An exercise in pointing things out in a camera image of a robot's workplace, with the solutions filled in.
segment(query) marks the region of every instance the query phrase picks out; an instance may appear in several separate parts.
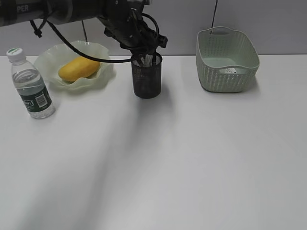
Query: black mesh pen holder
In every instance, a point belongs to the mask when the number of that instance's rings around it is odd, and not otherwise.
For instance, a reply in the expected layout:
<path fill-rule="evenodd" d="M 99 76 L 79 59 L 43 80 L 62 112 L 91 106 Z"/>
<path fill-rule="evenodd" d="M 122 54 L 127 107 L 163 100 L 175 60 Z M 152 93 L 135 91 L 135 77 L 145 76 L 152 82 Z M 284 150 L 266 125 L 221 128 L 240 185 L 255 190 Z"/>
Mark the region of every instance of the black mesh pen holder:
<path fill-rule="evenodd" d="M 162 56 L 153 55 L 150 67 L 143 67 L 144 60 L 132 61 L 134 93 L 140 98 L 151 99 L 161 93 Z"/>

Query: plastic basket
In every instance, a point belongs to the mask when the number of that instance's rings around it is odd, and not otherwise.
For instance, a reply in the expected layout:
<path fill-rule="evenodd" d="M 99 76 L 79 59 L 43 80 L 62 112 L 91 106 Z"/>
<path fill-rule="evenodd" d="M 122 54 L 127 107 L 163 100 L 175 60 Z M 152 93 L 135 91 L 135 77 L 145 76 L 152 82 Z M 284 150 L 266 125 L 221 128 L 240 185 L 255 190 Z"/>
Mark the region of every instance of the plastic basket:
<path fill-rule="evenodd" d="M 201 85 L 210 92 L 246 90 L 260 65 L 249 38 L 227 27 L 198 33 L 196 63 Z"/>

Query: yellow mango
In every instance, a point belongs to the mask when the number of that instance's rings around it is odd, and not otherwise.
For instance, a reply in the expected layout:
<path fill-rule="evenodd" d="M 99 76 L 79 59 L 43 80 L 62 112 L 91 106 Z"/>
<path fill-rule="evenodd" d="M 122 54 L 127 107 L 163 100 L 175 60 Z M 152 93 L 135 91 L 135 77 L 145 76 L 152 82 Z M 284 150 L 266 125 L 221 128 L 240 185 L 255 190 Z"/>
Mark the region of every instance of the yellow mango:
<path fill-rule="evenodd" d="M 100 67 L 100 62 L 84 57 L 77 57 L 59 70 L 59 77 L 65 81 L 75 82 L 79 78 L 88 78 Z"/>

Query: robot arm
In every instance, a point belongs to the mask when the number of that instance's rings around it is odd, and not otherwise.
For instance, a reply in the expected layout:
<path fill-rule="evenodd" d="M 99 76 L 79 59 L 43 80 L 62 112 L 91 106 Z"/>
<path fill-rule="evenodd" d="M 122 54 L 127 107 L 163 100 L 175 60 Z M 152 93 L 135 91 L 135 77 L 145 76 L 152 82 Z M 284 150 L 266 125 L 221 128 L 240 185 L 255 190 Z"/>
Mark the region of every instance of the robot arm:
<path fill-rule="evenodd" d="M 158 46 L 166 47 L 167 38 L 150 29 L 143 20 L 148 0 L 0 0 L 0 26 L 48 18 L 64 24 L 97 17 L 105 34 L 133 55 L 153 54 Z"/>

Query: bottle cap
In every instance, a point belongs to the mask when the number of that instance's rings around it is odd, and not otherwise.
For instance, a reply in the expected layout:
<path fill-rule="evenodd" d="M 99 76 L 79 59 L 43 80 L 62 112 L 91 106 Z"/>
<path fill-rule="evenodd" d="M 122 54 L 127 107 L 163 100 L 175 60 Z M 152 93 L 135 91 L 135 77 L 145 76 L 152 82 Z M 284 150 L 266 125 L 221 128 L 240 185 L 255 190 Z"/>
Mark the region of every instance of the bottle cap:
<path fill-rule="evenodd" d="M 24 54 L 24 51 L 21 48 L 10 49 L 6 53 L 6 56 L 8 56 L 10 62 L 26 60 L 26 56 Z"/>

